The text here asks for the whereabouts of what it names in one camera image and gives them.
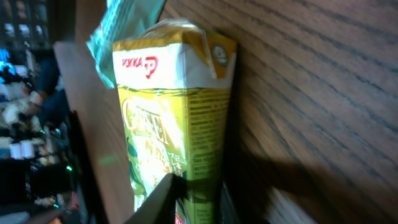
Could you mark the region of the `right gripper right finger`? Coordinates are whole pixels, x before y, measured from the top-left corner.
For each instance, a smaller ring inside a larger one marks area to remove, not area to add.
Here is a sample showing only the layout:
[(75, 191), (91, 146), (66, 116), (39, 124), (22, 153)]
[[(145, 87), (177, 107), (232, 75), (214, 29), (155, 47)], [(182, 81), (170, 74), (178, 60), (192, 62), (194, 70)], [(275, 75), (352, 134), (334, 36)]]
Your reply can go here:
[(235, 207), (233, 199), (225, 183), (220, 192), (220, 224), (269, 224), (265, 219), (245, 215)]

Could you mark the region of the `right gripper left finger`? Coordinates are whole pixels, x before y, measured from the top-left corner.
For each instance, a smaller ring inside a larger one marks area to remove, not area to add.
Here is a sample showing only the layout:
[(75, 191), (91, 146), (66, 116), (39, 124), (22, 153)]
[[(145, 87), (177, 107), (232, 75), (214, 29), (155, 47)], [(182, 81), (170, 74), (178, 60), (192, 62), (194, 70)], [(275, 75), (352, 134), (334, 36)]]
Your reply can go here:
[(173, 224), (177, 200), (187, 196), (187, 180), (166, 174), (141, 207), (124, 224)]

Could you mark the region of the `green tea carton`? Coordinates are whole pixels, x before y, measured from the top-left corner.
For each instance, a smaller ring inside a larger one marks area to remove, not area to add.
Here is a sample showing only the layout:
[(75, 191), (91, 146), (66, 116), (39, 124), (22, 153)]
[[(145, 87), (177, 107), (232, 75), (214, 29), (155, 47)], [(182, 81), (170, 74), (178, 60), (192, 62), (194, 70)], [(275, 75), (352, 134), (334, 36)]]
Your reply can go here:
[(134, 207), (167, 174), (187, 181), (175, 223), (216, 223), (237, 42), (165, 19), (113, 45)]

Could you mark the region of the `teal wipes packet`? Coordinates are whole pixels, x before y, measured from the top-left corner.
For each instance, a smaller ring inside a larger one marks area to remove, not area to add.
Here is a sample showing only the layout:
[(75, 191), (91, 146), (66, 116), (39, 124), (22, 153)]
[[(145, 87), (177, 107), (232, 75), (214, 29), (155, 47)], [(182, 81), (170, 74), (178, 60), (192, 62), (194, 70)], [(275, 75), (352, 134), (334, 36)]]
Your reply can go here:
[(159, 19), (165, 0), (111, 0), (86, 45), (95, 60), (95, 69), (107, 89), (116, 88), (113, 43), (144, 33)]

